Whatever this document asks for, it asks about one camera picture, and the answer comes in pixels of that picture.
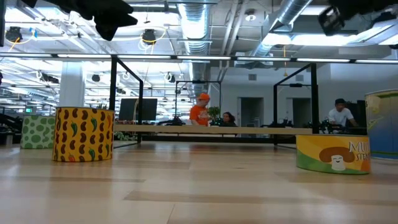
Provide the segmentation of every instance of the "seated person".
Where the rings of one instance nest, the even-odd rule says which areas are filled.
[[[208,126],[210,116],[207,112],[207,104],[210,101],[210,96],[202,93],[197,99],[197,104],[191,108],[189,119],[193,125]]]
[[[236,127],[235,117],[230,112],[225,112],[220,127]]]
[[[329,122],[331,124],[339,124],[345,127],[348,119],[354,127],[358,127],[353,114],[346,108],[346,101],[344,99],[337,99],[335,106],[336,108],[329,112]]]

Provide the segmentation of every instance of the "computer monitor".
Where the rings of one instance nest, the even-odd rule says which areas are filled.
[[[119,111],[120,121],[132,121],[134,107],[138,99],[122,99]],[[157,99],[142,99],[142,120],[156,120]],[[136,120],[138,120],[138,106],[136,110]]]

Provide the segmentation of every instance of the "man in orange shirt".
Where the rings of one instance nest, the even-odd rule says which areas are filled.
[[[197,101],[197,104],[191,108],[189,119],[193,125],[208,126],[210,117],[207,113],[207,104],[210,101],[210,96],[202,93]]]

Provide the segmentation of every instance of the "white pillar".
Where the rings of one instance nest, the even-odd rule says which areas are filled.
[[[58,106],[83,107],[85,89],[86,75],[83,72],[83,62],[63,62]]]

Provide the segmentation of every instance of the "man in white t-shirt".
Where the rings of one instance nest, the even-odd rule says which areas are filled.
[[[335,101],[335,106],[336,108],[329,112],[329,122],[331,124],[340,124],[345,127],[348,119],[354,127],[358,127],[353,114],[346,108],[344,99],[337,99]]]

